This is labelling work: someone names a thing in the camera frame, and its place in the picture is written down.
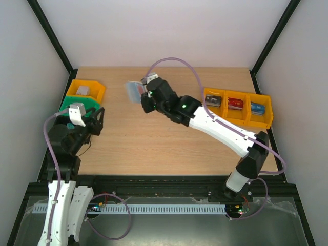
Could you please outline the white card holder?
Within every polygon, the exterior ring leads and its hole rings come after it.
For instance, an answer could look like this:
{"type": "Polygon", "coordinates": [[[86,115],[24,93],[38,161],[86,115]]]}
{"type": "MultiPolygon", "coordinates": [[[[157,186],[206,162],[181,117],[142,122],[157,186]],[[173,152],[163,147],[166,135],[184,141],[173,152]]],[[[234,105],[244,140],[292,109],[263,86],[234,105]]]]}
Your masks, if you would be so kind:
{"type": "Polygon", "coordinates": [[[145,93],[145,86],[142,82],[128,81],[126,83],[126,90],[129,100],[133,103],[141,103],[141,96],[145,93]]]}

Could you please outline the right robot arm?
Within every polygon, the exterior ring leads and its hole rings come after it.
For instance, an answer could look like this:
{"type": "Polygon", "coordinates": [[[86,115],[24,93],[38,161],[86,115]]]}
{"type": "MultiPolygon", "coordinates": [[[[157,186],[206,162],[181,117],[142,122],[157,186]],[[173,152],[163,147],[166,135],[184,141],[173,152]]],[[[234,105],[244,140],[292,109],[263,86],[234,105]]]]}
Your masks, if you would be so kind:
{"type": "Polygon", "coordinates": [[[240,156],[240,161],[223,188],[226,199],[236,200],[244,185],[258,177],[269,153],[269,137],[265,132],[255,134],[246,131],[206,110],[197,99],[177,96],[168,82],[160,77],[147,80],[141,104],[145,113],[156,110],[174,123],[210,135],[240,156]]]}

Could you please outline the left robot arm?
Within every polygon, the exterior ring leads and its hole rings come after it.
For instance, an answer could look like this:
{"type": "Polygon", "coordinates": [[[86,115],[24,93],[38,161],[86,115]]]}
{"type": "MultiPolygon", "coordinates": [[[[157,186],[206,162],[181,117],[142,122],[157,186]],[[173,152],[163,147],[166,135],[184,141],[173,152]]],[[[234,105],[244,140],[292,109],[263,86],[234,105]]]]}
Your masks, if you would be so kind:
{"type": "Polygon", "coordinates": [[[48,206],[38,245],[78,245],[84,216],[94,191],[77,185],[80,148],[99,136],[105,109],[73,103],[46,119],[48,206]]]}

